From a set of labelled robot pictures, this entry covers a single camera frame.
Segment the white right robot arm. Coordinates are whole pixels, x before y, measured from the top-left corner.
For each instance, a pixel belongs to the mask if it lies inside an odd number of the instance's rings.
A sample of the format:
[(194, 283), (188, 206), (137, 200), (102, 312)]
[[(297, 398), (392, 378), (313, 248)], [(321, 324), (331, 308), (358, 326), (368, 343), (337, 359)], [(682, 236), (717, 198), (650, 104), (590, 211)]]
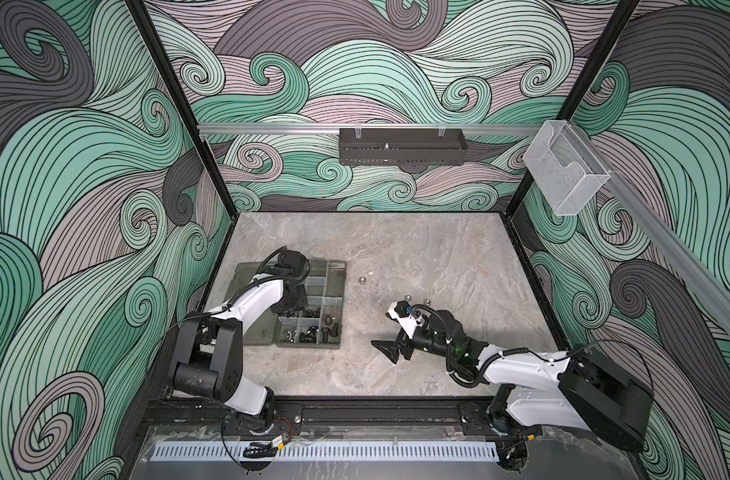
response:
[(372, 346), (392, 363), (423, 352), (442, 358), (458, 386), (496, 389), (483, 420), (500, 438), (503, 452), (517, 451), (545, 426), (590, 432), (626, 452), (643, 450), (654, 392), (651, 382), (586, 344), (570, 351), (503, 348), (468, 335), (447, 310), (406, 301), (387, 317), (399, 333)]

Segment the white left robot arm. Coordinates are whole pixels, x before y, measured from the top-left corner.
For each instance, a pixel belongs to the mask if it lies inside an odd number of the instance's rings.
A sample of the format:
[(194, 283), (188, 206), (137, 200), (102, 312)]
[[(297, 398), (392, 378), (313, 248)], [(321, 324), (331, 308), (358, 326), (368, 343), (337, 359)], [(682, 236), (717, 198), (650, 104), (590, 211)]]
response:
[(251, 281), (222, 306), (188, 314), (179, 327), (168, 370), (170, 387), (272, 423), (273, 391), (244, 374), (244, 334), (268, 311), (305, 309), (310, 272), (304, 254), (283, 246), (265, 258)]

